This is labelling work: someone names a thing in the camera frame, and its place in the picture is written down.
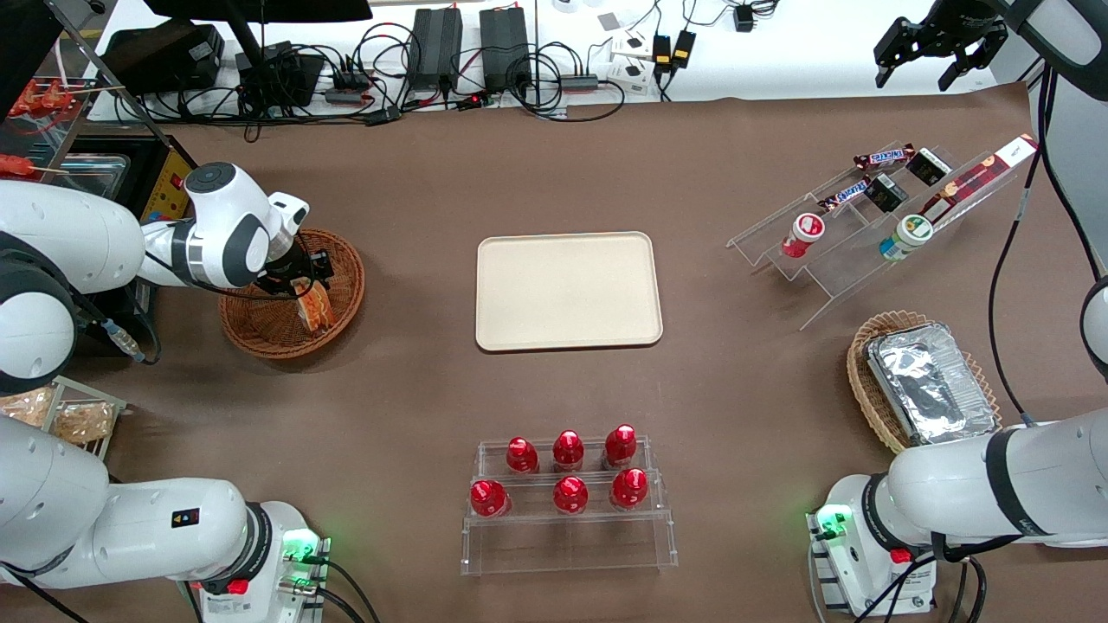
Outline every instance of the acrylic display stand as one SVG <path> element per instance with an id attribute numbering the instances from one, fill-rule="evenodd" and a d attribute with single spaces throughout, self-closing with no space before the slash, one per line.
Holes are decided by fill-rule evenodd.
<path id="1" fill-rule="evenodd" d="M 570 474 L 553 471 L 552 440 L 534 442 L 542 470 L 537 474 L 519 474 L 507 468 L 506 441 L 478 446 L 472 481 L 503 484 L 512 510 L 503 517 L 483 518 L 465 504 L 462 575 L 677 566 L 673 512 L 649 439 L 638 439 L 629 466 L 647 473 L 648 498 L 628 511 L 608 502 L 618 472 L 601 466 L 604 439 L 583 441 L 585 463 L 572 474 L 588 487 L 588 504 L 575 515 L 561 514 L 553 503 L 554 484 Z"/>
<path id="2" fill-rule="evenodd" d="M 903 143 L 892 143 L 876 151 L 884 152 L 903 145 Z M 727 246 L 738 249 L 756 268 L 772 264 L 790 282 L 807 277 L 820 287 L 827 296 L 827 303 L 800 327 L 800 330 L 803 330 L 885 270 L 896 264 L 912 261 L 915 255 L 925 251 L 927 245 L 934 244 L 934 238 L 944 229 L 958 223 L 964 214 L 1014 178 L 1012 172 L 1015 170 L 1009 168 L 977 188 L 973 195 L 958 203 L 934 224 L 935 232 L 927 245 L 901 262 L 890 262 L 881 255 L 878 246 L 895 231 L 897 223 L 910 214 L 920 213 L 927 200 L 943 186 L 992 155 L 992 152 L 984 152 L 963 163 L 942 147 L 929 147 L 929 150 L 953 168 L 936 184 L 927 186 L 902 164 L 870 174 L 872 178 L 884 173 L 909 194 L 909 198 L 891 213 L 881 212 L 865 195 L 859 195 L 831 212 L 818 205 L 817 202 L 820 200 L 861 181 L 862 172 L 852 167 L 735 236 Z M 802 257 L 789 257 L 781 252 L 781 241 L 789 234 L 796 217 L 806 212 L 818 214 L 823 218 L 825 226 L 823 235 Z"/>

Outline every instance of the wicker basket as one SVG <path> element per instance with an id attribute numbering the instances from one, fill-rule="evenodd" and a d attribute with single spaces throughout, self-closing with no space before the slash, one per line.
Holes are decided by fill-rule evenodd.
<path id="1" fill-rule="evenodd" d="M 847 350 L 847 376 L 850 377 L 850 388 L 854 391 L 854 398 L 858 399 L 858 404 L 862 407 L 862 413 L 865 416 L 866 421 L 870 422 L 870 428 L 873 429 L 873 432 L 878 433 L 878 439 L 881 439 L 885 446 L 889 446 L 889 449 L 893 453 L 897 455 L 911 443 L 909 442 L 907 435 L 904 433 L 901 427 L 900 418 L 893 412 L 893 408 L 889 405 L 889 399 L 885 398 L 884 391 L 878 385 L 878 379 L 873 378 L 873 370 L 870 369 L 870 365 L 865 360 L 863 349 L 865 348 L 865 344 L 874 337 L 919 327 L 926 321 L 927 318 L 925 316 L 914 312 L 902 310 L 878 314 L 858 329 L 858 333 L 854 335 L 854 341 L 850 344 L 850 348 Z M 1001 411 L 996 407 L 996 398 L 993 396 L 993 390 L 989 389 L 988 381 L 985 380 L 985 376 L 981 371 L 981 366 L 973 360 L 973 357 L 968 353 L 963 351 L 962 356 L 966 358 L 970 371 L 973 372 L 974 378 L 977 379 L 977 384 L 985 391 L 985 398 L 988 399 L 988 404 L 993 408 L 993 415 L 999 421 Z"/>
<path id="2" fill-rule="evenodd" d="M 223 333 L 235 346 L 263 359 L 291 359 L 311 353 L 350 324 L 366 293 L 366 269 L 358 249 L 339 236 L 321 229 L 301 229 L 304 243 L 311 253 L 326 249 L 335 276 L 328 279 L 327 295 L 337 323 L 319 337 L 312 337 L 297 315 L 295 300 L 252 300 L 230 296 L 219 297 Z M 239 290 L 267 296 L 255 285 Z"/>

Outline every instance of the beige tray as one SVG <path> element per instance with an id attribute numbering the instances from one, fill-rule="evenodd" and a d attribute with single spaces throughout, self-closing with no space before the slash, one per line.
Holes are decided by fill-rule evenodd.
<path id="1" fill-rule="evenodd" d="M 646 234 L 507 236 L 478 246 L 481 348 L 634 346 L 660 338 L 654 246 Z"/>

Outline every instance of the red bottle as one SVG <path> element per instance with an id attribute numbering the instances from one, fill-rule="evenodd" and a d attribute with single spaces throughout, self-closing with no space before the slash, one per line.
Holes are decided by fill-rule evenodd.
<path id="1" fill-rule="evenodd" d="M 612 481 L 612 492 L 608 501 L 616 510 L 630 510 L 646 499 L 646 472 L 638 469 L 625 469 Z"/>
<path id="2" fill-rule="evenodd" d="M 604 441 L 604 469 L 623 469 L 635 458 L 635 429 L 622 423 Z"/>
<path id="3" fill-rule="evenodd" d="M 554 469 L 576 471 L 585 458 L 585 443 L 573 430 L 563 430 L 554 440 Z"/>
<path id="4" fill-rule="evenodd" d="M 481 517 L 501 517 L 512 510 L 512 498 L 495 480 L 479 480 L 470 487 L 470 505 Z"/>
<path id="5" fill-rule="evenodd" d="M 567 476 L 554 486 L 554 505 L 563 514 L 577 514 L 588 503 L 588 488 L 576 476 Z"/>
<path id="6" fill-rule="evenodd" d="M 538 473 L 538 451 L 522 437 L 507 442 L 507 467 L 516 473 Z"/>

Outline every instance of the black power adapter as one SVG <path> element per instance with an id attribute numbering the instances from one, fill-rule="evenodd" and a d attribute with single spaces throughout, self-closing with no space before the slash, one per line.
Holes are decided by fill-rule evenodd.
<path id="1" fill-rule="evenodd" d="M 755 29 L 755 10 L 749 4 L 735 8 L 735 32 L 750 32 Z"/>

